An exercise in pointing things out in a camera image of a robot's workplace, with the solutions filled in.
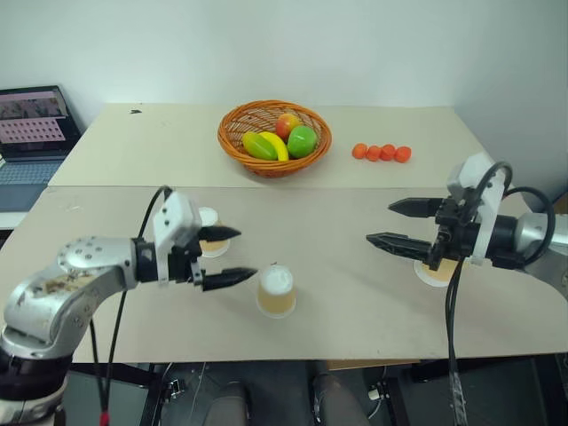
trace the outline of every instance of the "banana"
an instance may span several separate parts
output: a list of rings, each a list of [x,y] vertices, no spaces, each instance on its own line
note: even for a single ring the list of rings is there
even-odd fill
[[[288,148],[286,147],[284,141],[280,139],[280,136],[275,135],[270,131],[261,131],[258,134],[265,138],[268,142],[270,142],[272,146],[274,146],[276,154],[278,155],[279,162],[287,162],[289,160]]]

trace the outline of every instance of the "table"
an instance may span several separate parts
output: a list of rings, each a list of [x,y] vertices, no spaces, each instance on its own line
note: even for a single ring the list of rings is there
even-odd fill
[[[6,211],[0,213],[0,231],[14,229],[24,220],[26,214],[26,211]]]
[[[210,187],[442,187],[452,167],[483,151],[449,107],[319,106],[333,143],[309,169],[280,179],[256,177],[217,142],[232,106],[109,104],[59,167],[50,185]],[[131,114],[132,110],[141,111]],[[408,145],[405,165],[356,162],[351,149]]]
[[[186,284],[166,289],[143,284],[127,298],[115,361],[447,356],[445,290],[421,283],[411,260],[365,240],[367,233],[380,231],[431,240],[436,229],[432,220],[403,217],[387,206],[410,195],[441,196],[445,189],[182,191],[216,208],[226,224],[242,231],[225,255],[206,259],[207,270],[286,264],[298,288],[296,310],[286,319],[263,316],[256,307],[255,278],[208,293]],[[57,249],[73,238],[136,235],[153,192],[148,187],[48,188],[0,252],[0,300],[24,277],[50,263]],[[502,209],[512,215],[524,210],[517,197],[507,199]],[[45,226],[45,217],[50,226]],[[107,357],[117,304],[114,296],[95,316],[102,359]],[[568,349],[565,300],[528,275],[471,265],[462,275],[456,311],[456,350],[461,357]],[[75,362],[90,361],[89,339],[83,339]]]
[[[451,168],[483,150],[453,109],[314,108],[332,129],[329,153],[293,176],[264,179],[217,142],[218,123],[231,108],[106,106],[0,252],[0,300],[73,238],[136,235],[155,187],[168,184],[217,208],[243,231],[226,255],[205,262],[211,272],[287,264],[297,279],[298,306],[284,320],[263,317],[254,279],[209,294],[145,284],[129,294],[117,362],[445,358],[444,290],[422,284],[411,261],[373,248],[364,236],[393,231],[432,240],[433,221],[386,208],[406,196],[446,196]],[[358,162],[351,158],[358,142],[409,145],[414,156],[408,164]],[[504,211],[519,215],[525,205],[514,198]],[[460,356],[568,348],[567,307],[555,290],[489,265],[471,266],[463,275]],[[116,305],[113,297],[96,315],[103,358]],[[92,360],[84,340],[75,361]]]

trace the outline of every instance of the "apple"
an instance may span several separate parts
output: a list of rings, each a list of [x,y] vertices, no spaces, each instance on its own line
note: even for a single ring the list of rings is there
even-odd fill
[[[282,114],[278,117],[278,120],[276,120],[276,134],[283,140],[286,140],[290,131],[301,124],[302,122],[295,115],[290,113]]]

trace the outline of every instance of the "wicker basket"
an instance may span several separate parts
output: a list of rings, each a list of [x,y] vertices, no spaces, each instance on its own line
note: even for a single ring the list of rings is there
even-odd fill
[[[287,162],[271,162],[251,157],[242,145],[247,131],[272,131],[283,113],[297,115],[302,123],[318,135],[316,149],[310,155]],[[331,146],[331,131],[323,119],[303,106],[282,100],[258,100],[234,108],[223,117],[217,134],[221,147],[246,169],[265,178],[281,178],[308,167],[319,160]]]

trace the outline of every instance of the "plastic cup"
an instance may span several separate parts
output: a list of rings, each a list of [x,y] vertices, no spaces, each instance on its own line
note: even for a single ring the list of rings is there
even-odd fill
[[[256,305],[270,318],[284,318],[296,308],[294,277],[286,266],[273,264],[262,272]]]
[[[211,207],[200,207],[201,226],[221,225],[219,214]],[[219,257],[229,249],[229,240],[225,241],[199,241],[203,257]]]

